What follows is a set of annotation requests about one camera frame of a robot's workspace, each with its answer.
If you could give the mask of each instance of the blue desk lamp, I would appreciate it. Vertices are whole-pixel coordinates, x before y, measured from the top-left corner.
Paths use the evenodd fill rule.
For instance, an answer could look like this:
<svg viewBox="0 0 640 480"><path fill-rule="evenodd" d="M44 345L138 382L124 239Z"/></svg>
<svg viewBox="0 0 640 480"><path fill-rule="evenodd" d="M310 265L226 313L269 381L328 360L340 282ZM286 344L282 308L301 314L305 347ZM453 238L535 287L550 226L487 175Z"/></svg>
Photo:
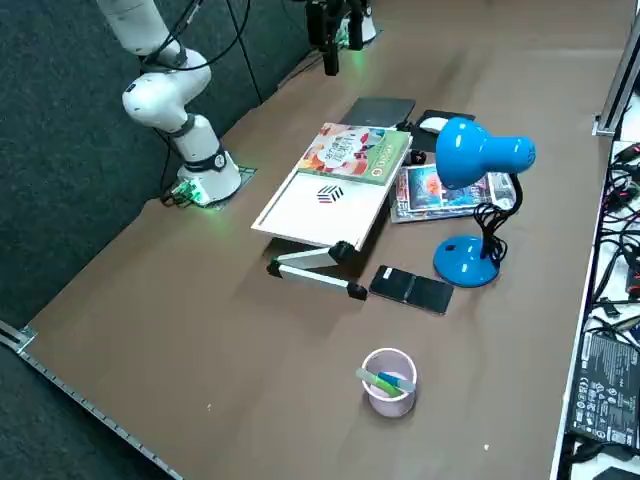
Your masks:
<svg viewBox="0 0 640 480"><path fill-rule="evenodd" d="M495 232L522 205L516 174L531 167L535 158L535 146L526 137L493 137L477 123L459 117L442 128L436 143L436 169L446 188L464 188L488 172L500 172L509 174L516 193L510 210L491 203L476 207L473 216L482 238L452 237L438 247L433 265L443 279L460 287L480 287L496 278L507 244Z"/></svg>

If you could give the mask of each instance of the wall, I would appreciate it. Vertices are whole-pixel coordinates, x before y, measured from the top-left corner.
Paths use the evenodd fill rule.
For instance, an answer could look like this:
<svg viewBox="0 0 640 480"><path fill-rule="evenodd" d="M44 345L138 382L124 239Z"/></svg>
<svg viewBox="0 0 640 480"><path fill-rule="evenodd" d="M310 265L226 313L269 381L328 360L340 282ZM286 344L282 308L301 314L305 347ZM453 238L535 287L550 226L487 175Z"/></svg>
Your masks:
<svg viewBox="0 0 640 480"><path fill-rule="evenodd" d="M238 24L244 1L232 4ZM301 5L287 5L287 15L283 3L253 0L242 44L215 64L189 107L219 134L308 50ZM169 25L185 4L158 0ZM165 149L122 110L137 59L92 1L0 0L0 28L0 319L22 327L157 196ZM228 4L209 0L184 41L211 58L235 34ZM9 480L165 478L2 347L0 472Z"/></svg>

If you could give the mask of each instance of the logo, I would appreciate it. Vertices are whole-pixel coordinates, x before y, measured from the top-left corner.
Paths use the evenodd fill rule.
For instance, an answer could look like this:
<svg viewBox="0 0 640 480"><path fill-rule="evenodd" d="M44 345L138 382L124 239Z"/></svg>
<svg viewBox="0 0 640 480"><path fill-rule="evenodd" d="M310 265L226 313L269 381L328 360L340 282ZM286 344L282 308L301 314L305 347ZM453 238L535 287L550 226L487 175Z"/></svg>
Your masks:
<svg viewBox="0 0 640 480"><path fill-rule="evenodd" d="M344 195L344 192L340 187L336 187L335 185L325 185L318 193L316 193L316 197L318 197L318 201L320 203L335 203Z"/></svg>
<svg viewBox="0 0 640 480"><path fill-rule="evenodd" d="M224 164L225 164L224 155L216 155L216 158L213 160L213 164L218 168L224 167Z"/></svg>

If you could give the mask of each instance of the book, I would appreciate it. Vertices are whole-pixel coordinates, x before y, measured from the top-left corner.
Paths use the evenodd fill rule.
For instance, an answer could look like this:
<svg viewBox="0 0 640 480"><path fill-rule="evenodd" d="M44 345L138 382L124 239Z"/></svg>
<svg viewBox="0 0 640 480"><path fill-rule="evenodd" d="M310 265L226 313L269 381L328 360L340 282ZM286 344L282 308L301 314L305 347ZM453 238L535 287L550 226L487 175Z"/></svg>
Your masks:
<svg viewBox="0 0 640 480"><path fill-rule="evenodd" d="M410 142L409 132L325 123L297 170L385 185Z"/></svg>
<svg viewBox="0 0 640 480"><path fill-rule="evenodd" d="M440 182L435 164L427 164L401 167L391 197L391 221L404 223L470 216L485 202L506 210L514 205L516 194L504 173L489 173L473 185L448 190Z"/></svg>

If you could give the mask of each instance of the brown table surface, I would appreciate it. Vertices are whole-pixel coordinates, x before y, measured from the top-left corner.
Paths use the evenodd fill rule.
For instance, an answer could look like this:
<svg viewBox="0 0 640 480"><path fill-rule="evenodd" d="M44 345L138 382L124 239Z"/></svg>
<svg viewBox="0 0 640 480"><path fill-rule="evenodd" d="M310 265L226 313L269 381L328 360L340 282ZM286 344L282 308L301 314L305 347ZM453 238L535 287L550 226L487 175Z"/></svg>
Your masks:
<svg viewBox="0 0 640 480"><path fill-rule="evenodd" d="M375 2L373 46L343 53L336 78L296 77L225 136L258 168L230 206L149 202L31 322L28 352L189 479L544 478L607 160L592 114L631 3ZM446 316L272 278L270 239L249 229L322 122L365 95L537 144L500 277L456 289ZM361 281L380 264L433 277L436 245L463 232L478 228L387 224ZM354 376L382 346L419 371L400 420L377 417Z"/></svg>

